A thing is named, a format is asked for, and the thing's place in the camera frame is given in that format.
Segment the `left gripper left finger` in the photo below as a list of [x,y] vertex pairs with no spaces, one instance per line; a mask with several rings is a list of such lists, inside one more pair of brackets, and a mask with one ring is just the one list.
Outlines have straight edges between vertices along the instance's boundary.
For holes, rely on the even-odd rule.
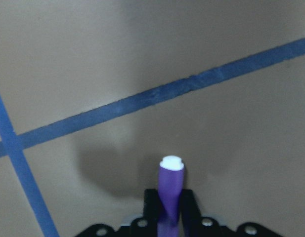
[[156,189],[144,191],[143,219],[146,225],[143,227],[146,237],[158,236],[158,221],[162,212],[162,204]]

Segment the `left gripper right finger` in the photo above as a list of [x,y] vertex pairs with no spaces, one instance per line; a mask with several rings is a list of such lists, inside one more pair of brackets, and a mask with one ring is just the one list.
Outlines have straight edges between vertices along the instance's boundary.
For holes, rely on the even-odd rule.
[[183,189],[180,195],[180,213],[185,237],[202,236],[202,215],[191,189]]

